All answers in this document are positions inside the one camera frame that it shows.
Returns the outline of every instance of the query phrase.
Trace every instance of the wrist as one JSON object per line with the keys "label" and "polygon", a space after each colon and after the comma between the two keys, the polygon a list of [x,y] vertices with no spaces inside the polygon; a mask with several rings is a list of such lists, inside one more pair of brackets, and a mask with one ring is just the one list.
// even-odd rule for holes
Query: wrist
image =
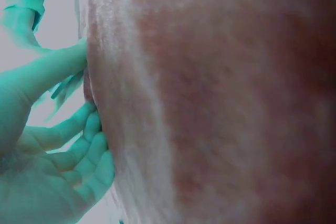
{"label": "wrist", "polygon": [[33,9],[12,6],[3,11],[1,23],[12,30],[32,30],[35,15]]}

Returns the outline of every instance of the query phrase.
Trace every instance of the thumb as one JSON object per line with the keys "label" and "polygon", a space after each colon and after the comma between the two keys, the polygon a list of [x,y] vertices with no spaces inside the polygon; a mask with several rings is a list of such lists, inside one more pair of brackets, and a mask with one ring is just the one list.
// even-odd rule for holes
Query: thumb
{"label": "thumb", "polygon": [[45,56],[0,75],[30,105],[54,85],[84,69],[87,63],[85,38],[74,46],[46,52]]}

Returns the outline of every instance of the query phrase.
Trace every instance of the glove cuff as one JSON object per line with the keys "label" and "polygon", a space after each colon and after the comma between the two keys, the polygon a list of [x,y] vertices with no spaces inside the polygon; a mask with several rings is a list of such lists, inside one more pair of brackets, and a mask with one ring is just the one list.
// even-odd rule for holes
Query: glove cuff
{"label": "glove cuff", "polygon": [[33,24],[33,30],[36,31],[38,28],[38,24],[45,12],[43,4],[44,0],[6,0],[5,7],[3,10],[6,10],[10,7],[21,7],[34,10],[35,19]]}

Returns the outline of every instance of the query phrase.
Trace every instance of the finger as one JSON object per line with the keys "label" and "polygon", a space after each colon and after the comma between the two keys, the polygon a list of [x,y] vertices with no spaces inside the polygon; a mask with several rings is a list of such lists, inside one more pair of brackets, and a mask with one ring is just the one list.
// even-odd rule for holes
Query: finger
{"label": "finger", "polygon": [[86,41],[53,50],[29,64],[8,71],[4,77],[12,87],[17,87],[27,103],[33,103],[47,90],[86,66]]}
{"label": "finger", "polygon": [[87,102],[74,115],[60,124],[52,128],[30,127],[29,132],[45,151],[58,149],[84,129],[88,117],[95,110],[95,105]]}
{"label": "finger", "polygon": [[83,137],[91,142],[93,137],[101,131],[101,123],[99,119],[99,114],[98,112],[92,113],[85,125],[85,128],[83,130]]}
{"label": "finger", "polygon": [[78,163],[74,170],[78,171],[85,179],[96,169],[102,155],[108,150],[107,141],[104,133],[100,132],[94,136],[90,148],[83,159]]}
{"label": "finger", "polygon": [[62,173],[63,178],[72,186],[79,186],[82,183],[82,176],[75,170]]}
{"label": "finger", "polygon": [[76,191],[86,201],[89,208],[96,204],[110,189],[114,180],[112,154],[106,151],[97,166],[93,176]]}
{"label": "finger", "polygon": [[85,178],[93,173],[106,150],[106,138],[101,132],[93,138],[91,144],[81,137],[70,150],[46,154],[45,158],[51,161],[60,172],[75,170]]}

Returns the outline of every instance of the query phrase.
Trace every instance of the gloved hand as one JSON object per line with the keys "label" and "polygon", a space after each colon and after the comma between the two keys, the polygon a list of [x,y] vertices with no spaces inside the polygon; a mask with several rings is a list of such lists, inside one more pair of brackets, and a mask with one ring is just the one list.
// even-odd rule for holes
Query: gloved hand
{"label": "gloved hand", "polygon": [[[93,104],[53,128],[26,126],[33,103],[85,66],[81,41],[0,73],[1,223],[76,223],[110,188],[112,156]],[[69,151],[46,153],[82,130]]]}

